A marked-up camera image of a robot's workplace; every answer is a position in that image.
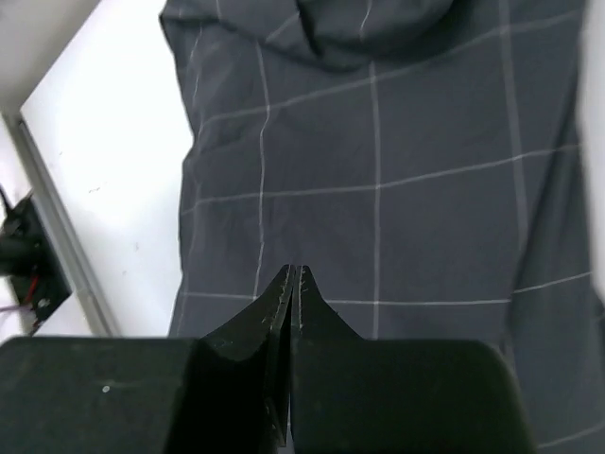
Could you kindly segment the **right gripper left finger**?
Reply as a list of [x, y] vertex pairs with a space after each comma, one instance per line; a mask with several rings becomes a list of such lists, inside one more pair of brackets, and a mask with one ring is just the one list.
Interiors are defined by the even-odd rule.
[[5, 453], [274, 453], [286, 440], [295, 270], [200, 339], [15, 338]]

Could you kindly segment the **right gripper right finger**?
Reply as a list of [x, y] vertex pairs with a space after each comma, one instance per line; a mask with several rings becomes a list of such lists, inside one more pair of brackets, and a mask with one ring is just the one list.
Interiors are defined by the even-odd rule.
[[533, 453], [518, 389], [475, 340], [366, 340], [299, 267], [291, 297], [298, 453]]

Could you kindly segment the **dark grey plaid pillowcase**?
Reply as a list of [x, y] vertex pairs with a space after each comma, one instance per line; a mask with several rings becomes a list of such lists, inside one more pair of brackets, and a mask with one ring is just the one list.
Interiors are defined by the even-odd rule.
[[582, 1], [169, 1], [193, 135], [169, 332], [285, 264], [361, 335], [477, 339], [542, 453], [604, 449], [576, 123]]

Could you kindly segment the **aluminium rail front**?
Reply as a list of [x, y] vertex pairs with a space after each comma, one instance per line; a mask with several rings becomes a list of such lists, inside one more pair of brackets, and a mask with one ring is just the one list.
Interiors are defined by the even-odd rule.
[[18, 113], [4, 113], [2, 118], [32, 185], [33, 199], [62, 274], [74, 293], [87, 324], [96, 336], [120, 337], [122, 333], [108, 300], [26, 121]]

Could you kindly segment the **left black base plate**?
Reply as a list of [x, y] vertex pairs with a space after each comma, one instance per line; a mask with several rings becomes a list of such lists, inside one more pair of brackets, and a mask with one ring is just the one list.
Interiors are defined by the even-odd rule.
[[31, 196], [11, 204], [1, 194], [1, 276], [26, 314], [25, 330], [36, 333], [69, 298], [72, 290], [61, 269]]

